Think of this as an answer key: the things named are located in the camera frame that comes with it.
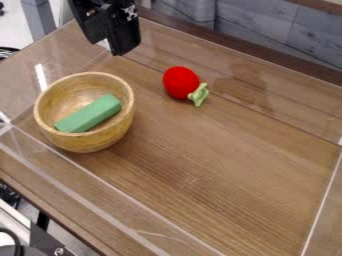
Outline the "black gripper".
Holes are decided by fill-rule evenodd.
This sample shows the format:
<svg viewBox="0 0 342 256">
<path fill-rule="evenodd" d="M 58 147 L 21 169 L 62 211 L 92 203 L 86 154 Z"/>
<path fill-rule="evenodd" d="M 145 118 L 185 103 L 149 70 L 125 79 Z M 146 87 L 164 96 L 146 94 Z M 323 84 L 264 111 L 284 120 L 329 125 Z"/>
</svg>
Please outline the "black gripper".
<svg viewBox="0 0 342 256">
<path fill-rule="evenodd" d="M 66 0 L 86 40 L 94 44 L 105 38 L 112 55 L 126 54 L 140 44 L 138 13 L 134 0 Z"/>
</svg>

